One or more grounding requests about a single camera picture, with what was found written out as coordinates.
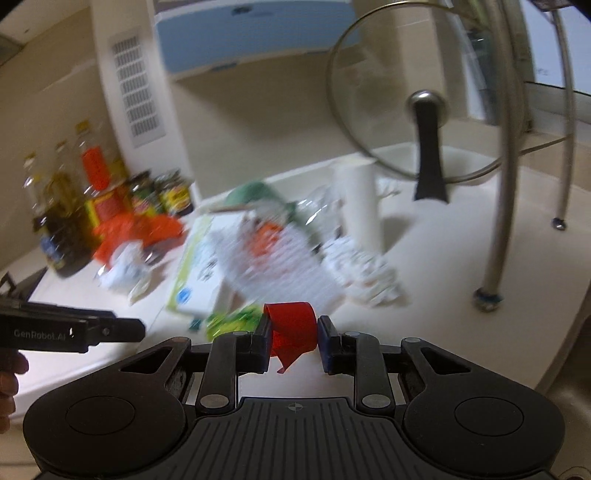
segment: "human hand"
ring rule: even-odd
[[[0,349],[0,433],[10,428],[8,416],[15,411],[14,395],[18,392],[17,374],[29,370],[29,362],[22,353]]]

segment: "orange bag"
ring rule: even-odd
[[[104,238],[95,252],[95,260],[110,268],[111,256],[121,244],[141,240],[145,248],[169,238],[180,238],[183,224],[167,215],[146,217],[128,212],[101,223],[95,227],[94,234]]]
[[[283,227],[274,222],[264,222],[259,225],[251,239],[251,254],[255,257],[267,255],[279,240],[282,230]]]

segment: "blue cabinet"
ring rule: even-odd
[[[350,3],[334,0],[206,0],[155,16],[166,69],[172,74],[222,68],[267,56],[329,50],[355,21]]]

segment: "sink drain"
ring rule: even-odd
[[[574,466],[563,472],[559,480],[591,480],[591,472],[582,466]]]

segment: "glass jar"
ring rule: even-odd
[[[169,215],[182,217],[194,210],[189,193],[189,184],[179,170],[168,171],[156,177],[156,189],[160,201]]]
[[[129,187],[131,206],[135,213],[146,216],[166,213],[156,193],[154,182],[150,178],[149,170],[131,177],[127,185]]]

